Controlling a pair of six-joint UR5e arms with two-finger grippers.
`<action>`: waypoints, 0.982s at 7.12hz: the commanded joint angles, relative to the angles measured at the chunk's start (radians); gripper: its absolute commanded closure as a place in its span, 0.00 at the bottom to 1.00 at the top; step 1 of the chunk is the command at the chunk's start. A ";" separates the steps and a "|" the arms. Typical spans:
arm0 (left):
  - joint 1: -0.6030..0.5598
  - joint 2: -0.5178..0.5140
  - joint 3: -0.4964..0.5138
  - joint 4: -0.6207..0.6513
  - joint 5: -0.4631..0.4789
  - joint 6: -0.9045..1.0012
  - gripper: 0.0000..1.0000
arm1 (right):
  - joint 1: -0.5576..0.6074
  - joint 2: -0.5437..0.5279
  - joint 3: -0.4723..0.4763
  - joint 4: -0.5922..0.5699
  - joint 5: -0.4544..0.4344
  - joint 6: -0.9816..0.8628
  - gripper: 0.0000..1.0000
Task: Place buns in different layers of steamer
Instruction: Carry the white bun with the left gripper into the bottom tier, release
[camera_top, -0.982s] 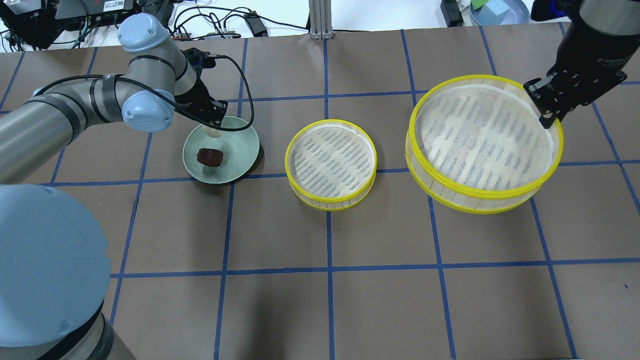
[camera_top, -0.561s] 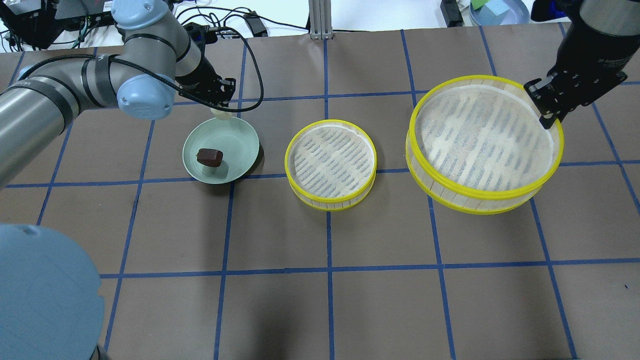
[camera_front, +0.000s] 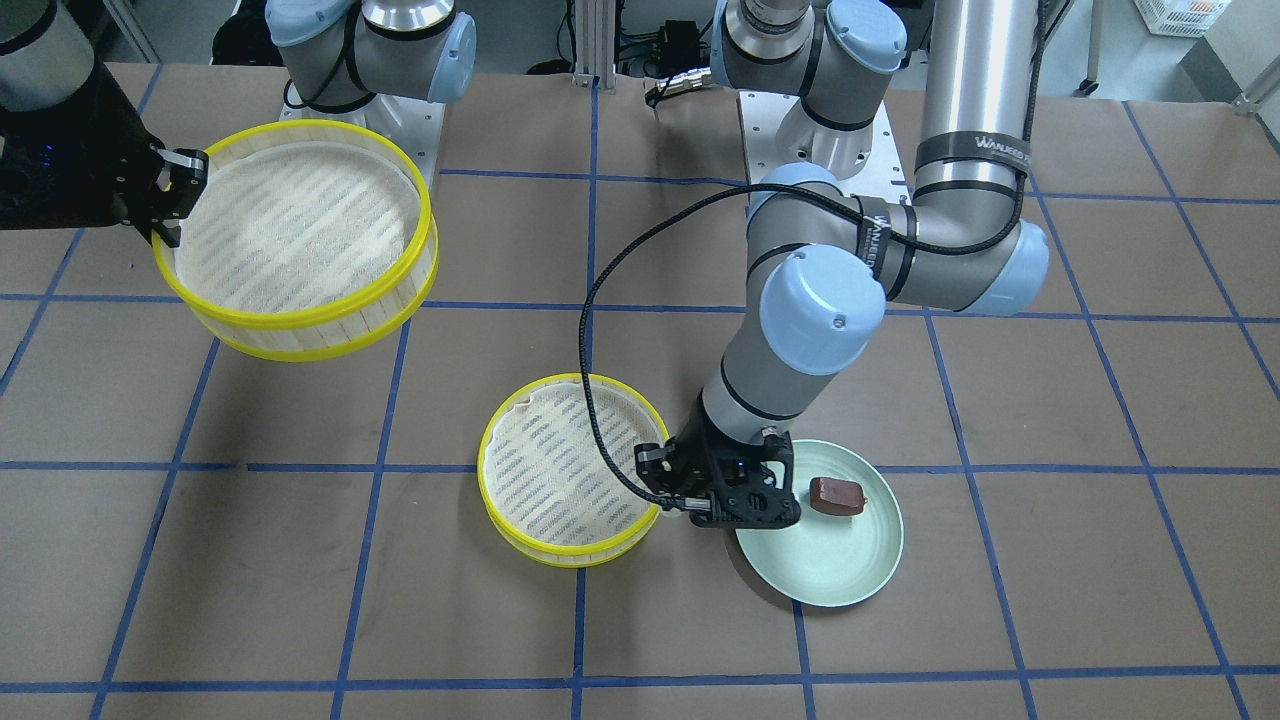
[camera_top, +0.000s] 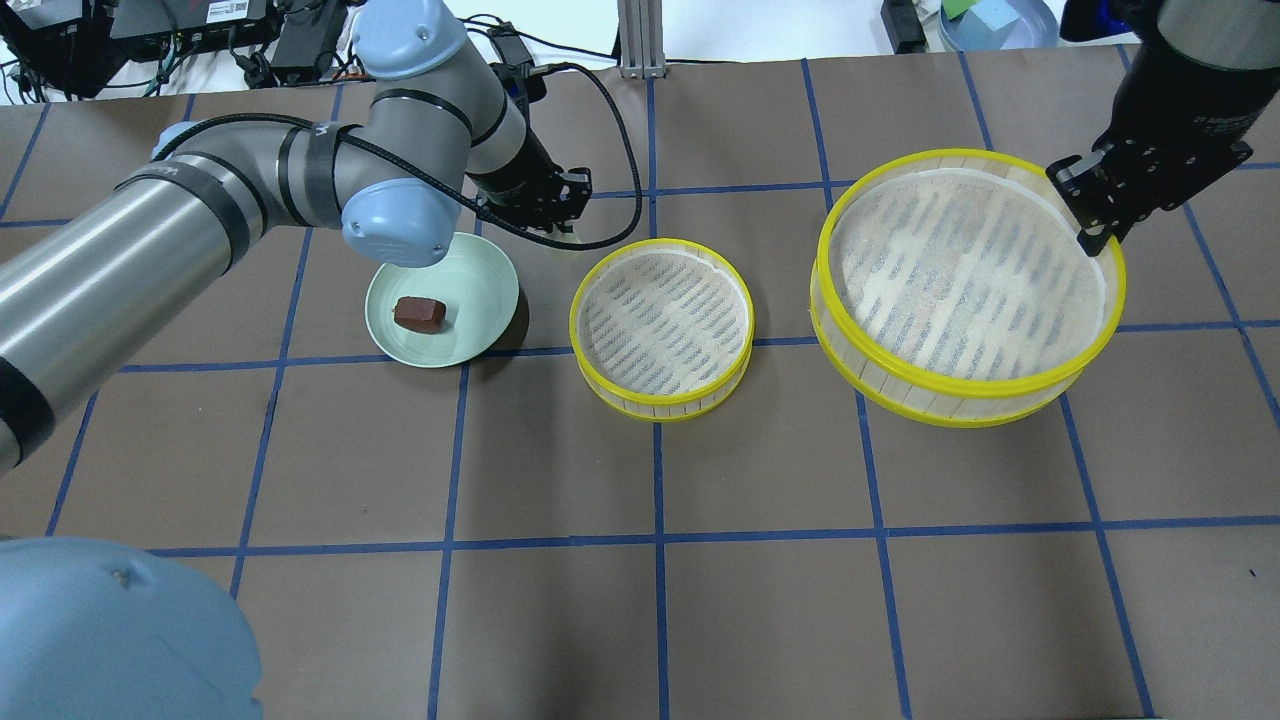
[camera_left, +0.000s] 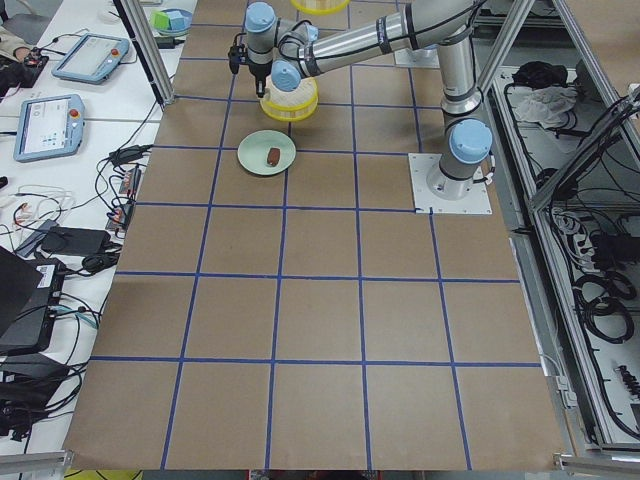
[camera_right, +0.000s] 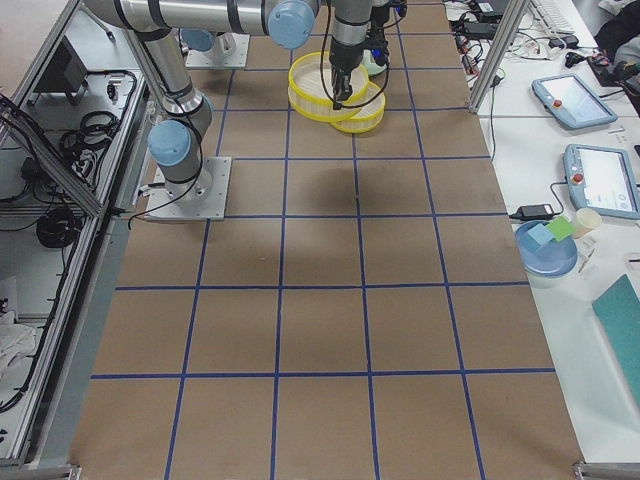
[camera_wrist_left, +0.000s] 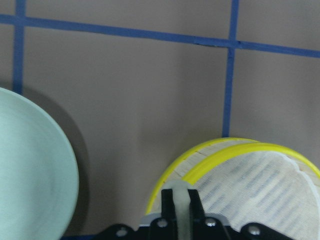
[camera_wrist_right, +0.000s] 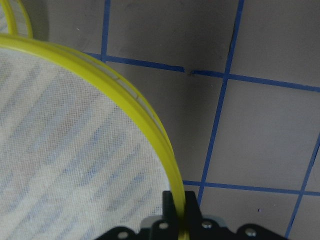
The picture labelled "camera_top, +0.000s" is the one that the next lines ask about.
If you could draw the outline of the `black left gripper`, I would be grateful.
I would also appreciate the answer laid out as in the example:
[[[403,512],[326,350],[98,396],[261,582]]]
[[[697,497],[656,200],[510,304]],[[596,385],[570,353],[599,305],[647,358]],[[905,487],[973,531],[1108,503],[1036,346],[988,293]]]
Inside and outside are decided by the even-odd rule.
[[[572,234],[593,195],[593,170],[556,164],[532,128],[515,154],[493,170],[468,169],[484,206],[511,225],[548,234]]]

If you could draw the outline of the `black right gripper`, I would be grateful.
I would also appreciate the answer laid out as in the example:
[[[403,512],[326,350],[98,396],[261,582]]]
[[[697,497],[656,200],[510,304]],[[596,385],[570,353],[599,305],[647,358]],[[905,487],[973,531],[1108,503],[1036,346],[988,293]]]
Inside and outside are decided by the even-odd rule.
[[[1126,236],[1123,217],[1187,201],[1244,161],[1256,120],[1256,73],[1207,67],[1149,41],[1135,51],[1093,150],[1046,167],[1080,227],[1080,249],[1100,256]]]

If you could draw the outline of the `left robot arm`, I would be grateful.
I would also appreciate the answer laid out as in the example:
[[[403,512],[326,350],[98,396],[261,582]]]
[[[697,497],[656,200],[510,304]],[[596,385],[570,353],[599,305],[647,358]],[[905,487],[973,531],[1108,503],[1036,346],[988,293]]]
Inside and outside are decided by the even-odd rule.
[[[99,205],[3,265],[3,470],[27,461],[271,229],[339,231],[404,268],[440,261],[462,208],[567,249],[591,195],[557,165],[440,1],[370,1],[364,126],[270,113],[169,132]]]

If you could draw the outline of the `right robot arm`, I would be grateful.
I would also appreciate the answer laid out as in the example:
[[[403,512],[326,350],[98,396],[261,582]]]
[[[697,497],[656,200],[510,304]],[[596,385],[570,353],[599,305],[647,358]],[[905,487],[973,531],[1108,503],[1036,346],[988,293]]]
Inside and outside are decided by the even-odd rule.
[[[1275,1],[1069,1],[1060,36],[1134,33],[1140,46],[1087,155],[1047,167],[1089,256],[1172,211],[1252,156],[1245,135],[1276,97]]]

